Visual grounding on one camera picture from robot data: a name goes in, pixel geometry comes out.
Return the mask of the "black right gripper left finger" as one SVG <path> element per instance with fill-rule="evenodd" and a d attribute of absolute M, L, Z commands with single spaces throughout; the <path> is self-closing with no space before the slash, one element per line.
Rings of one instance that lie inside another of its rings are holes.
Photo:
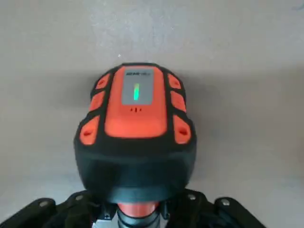
<path fill-rule="evenodd" d="M 92 228 L 98 220 L 111 221 L 117 205 L 80 191 L 56 204 L 40 198 L 3 221 L 2 228 Z"/>

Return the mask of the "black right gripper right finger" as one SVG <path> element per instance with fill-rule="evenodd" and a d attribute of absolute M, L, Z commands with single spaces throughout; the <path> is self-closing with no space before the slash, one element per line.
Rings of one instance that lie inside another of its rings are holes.
<path fill-rule="evenodd" d="M 162 202 L 167 228 L 264 228 L 253 214 L 230 197 L 209 202 L 202 192 L 183 191 Z"/>

